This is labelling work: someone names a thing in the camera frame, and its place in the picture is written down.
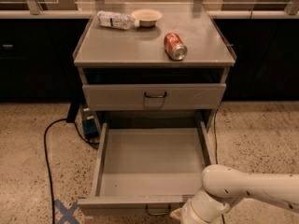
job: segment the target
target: floor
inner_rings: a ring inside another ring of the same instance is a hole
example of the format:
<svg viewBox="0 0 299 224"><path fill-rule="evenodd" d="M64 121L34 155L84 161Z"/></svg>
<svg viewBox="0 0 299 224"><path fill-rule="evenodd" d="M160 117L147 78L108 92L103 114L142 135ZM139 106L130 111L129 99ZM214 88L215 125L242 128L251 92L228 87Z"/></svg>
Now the floor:
<svg viewBox="0 0 299 224"><path fill-rule="evenodd" d="M0 222L51 223L45 129L69 104L0 104ZM299 102L223 102L216 117L219 163L244 172L299 173ZM213 129L209 140L215 145ZM177 223L170 217L85 217L78 198L91 191L96 150L73 124L54 124L47 144L56 223ZM299 215L251 199L224 215L227 224L299 223Z"/></svg>

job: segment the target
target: white bowl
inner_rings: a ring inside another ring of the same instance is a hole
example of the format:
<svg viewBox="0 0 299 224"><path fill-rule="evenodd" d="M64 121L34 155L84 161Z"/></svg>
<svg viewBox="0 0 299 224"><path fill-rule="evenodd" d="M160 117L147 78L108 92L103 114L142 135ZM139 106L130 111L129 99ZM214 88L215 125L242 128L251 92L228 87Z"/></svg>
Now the white bowl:
<svg viewBox="0 0 299 224"><path fill-rule="evenodd" d="M131 13L131 16L140 21L140 26L151 27L156 24L163 14L155 9L139 9Z"/></svg>

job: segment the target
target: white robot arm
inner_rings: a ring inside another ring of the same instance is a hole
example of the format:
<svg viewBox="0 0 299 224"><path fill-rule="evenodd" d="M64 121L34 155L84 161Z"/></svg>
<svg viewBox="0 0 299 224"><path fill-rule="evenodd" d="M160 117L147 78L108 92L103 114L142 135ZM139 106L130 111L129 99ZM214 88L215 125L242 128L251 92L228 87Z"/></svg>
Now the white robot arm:
<svg viewBox="0 0 299 224"><path fill-rule="evenodd" d="M247 174L210 165L203 187L181 209L181 224L212 223L243 198L252 198L299 213L299 175Z"/></svg>

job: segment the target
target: black cable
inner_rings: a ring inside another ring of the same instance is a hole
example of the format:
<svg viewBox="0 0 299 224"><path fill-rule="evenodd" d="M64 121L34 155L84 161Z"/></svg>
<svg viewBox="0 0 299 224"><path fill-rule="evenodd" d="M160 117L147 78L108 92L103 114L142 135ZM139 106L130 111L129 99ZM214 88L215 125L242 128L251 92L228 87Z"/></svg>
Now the black cable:
<svg viewBox="0 0 299 224"><path fill-rule="evenodd" d="M77 126L77 124L76 124L76 122L74 122L74 125L75 125L75 128L76 128L76 130L77 130L77 133L78 133L78 135L79 135L79 137L86 143L86 144L88 144L88 145L90 145L92 148L94 148L94 149L98 149L99 148L99 143L93 143L93 142L91 142L90 141L90 139L89 140L86 140L82 135L81 135L81 133L79 132L79 130L78 130L78 126Z"/></svg>
<svg viewBox="0 0 299 224"><path fill-rule="evenodd" d="M58 119L58 120L54 121L47 127L46 131L44 132L44 150L45 150L45 158L46 158L46 164L47 164L49 182L50 182L50 200L51 200L51 207L52 207L52 223L53 224L55 224L55 200L54 200L52 175L50 172L50 164L49 164L48 151L47 151L47 132L53 124L61 122L61 121L66 121L66 119Z"/></svg>
<svg viewBox="0 0 299 224"><path fill-rule="evenodd" d="M216 135L216 116L218 113L218 110L220 108L221 104L219 104L218 108L216 109L216 112L214 114L214 137L215 137L215 160L216 160L216 164L218 164L218 142L217 142L217 135ZM222 217L222 223L225 224L225 218L224 218L224 214L221 214Z"/></svg>
<svg viewBox="0 0 299 224"><path fill-rule="evenodd" d="M224 214L222 214L221 217L222 217L223 224L225 224Z"/></svg>
<svg viewBox="0 0 299 224"><path fill-rule="evenodd" d="M47 132L49 130L49 128L58 122L61 121L67 121L67 119L58 119L55 120L53 123L51 123L46 131L44 132L44 151L45 151L45 159L46 159L46 164L47 164L47 170L48 170L48 176L49 176L49 183L50 183L50 200L51 200L51 209L52 209L52 224L55 224L55 199L54 199L54 191L53 191L53 182L52 182L52 175L51 175L51 171L50 171L50 163L49 163L49 158L48 158L48 150L47 150ZM90 145L92 148L98 149L98 145L99 143L92 143L89 140L86 140L85 138L83 138L83 136L81 135L81 133L78 130L78 126L76 124L76 122L73 122L76 130L78 132L78 135L80 136L80 138L87 143L88 145Z"/></svg>

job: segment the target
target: red soda can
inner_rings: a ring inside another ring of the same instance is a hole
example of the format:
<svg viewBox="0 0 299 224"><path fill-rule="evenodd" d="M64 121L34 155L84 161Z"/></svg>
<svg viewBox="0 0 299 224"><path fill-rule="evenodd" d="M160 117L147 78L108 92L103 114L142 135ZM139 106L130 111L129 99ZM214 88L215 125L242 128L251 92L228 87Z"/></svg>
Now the red soda can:
<svg viewBox="0 0 299 224"><path fill-rule="evenodd" d="M178 34L170 33L164 37L164 49L176 61L183 60L187 55L187 47L182 43Z"/></svg>

